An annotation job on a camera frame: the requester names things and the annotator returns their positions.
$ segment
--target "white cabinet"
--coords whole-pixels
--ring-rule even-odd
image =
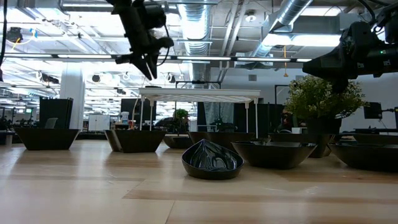
[[[110,115],[90,115],[88,117],[88,130],[89,131],[109,130],[110,122],[111,122]]]

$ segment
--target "person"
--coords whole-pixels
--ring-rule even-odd
[[[298,118],[294,117],[291,112],[283,109],[281,114],[281,124],[277,128],[277,132],[279,133],[283,130],[291,132],[292,128],[295,126],[294,119],[297,119],[297,124],[299,127],[306,127],[305,121],[299,120]]]

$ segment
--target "green plant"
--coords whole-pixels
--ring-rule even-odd
[[[177,118],[177,119],[188,118],[188,111],[186,111],[184,109],[175,110],[175,118]]]
[[[186,124],[188,122],[188,111],[184,109],[177,109],[174,112],[173,121],[168,125],[172,128],[173,133],[185,133],[187,132]]]
[[[289,87],[286,109],[301,119],[346,118],[366,105],[365,95],[355,82],[349,82],[339,94],[332,92],[329,81],[311,75],[292,81]]]

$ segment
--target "white column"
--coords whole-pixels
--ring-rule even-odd
[[[70,129],[83,129],[85,77],[80,63],[63,63],[60,99],[73,98]]]
[[[259,138],[259,119],[257,114],[257,104],[259,103],[259,99],[254,99],[254,104],[256,106],[256,138]]]
[[[249,133],[249,103],[244,103],[244,107],[246,108],[246,133]]]

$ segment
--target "ceiling pipe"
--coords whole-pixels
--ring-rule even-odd
[[[246,12],[246,6],[249,4],[249,1],[250,0],[243,1],[238,20],[236,21],[234,32],[232,33],[231,42],[229,43],[228,50],[226,51],[226,56],[231,55],[232,48],[234,47],[236,37],[238,36],[238,32],[241,27],[241,23],[242,23],[244,14]],[[221,70],[222,75],[221,75],[221,77],[219,76],[219,79],[218,79],[219,82],[222,83],[224,81],[224,77],[225,77],[225,74],[228,71],[228,69],[229,69],[229,62],[227,62],[226,67]]]
[[[223,46],[221,48],[220,56],[224,56],[226,45],[227,45],[228,40],[229,40],[229,35],[231,34],[231,31],[232,31],[232,25],[234,24],[234,18],[235,18],[235,15],[236,15],[236,10],[238,9],[238,4],[239,4],[239,0],[233,0],[232,8],[231,8],[231,14],[230,14],[231,17],[229,18],[229,22],[228,22],[228,25],[226,27],[224,42],[223,42]]]

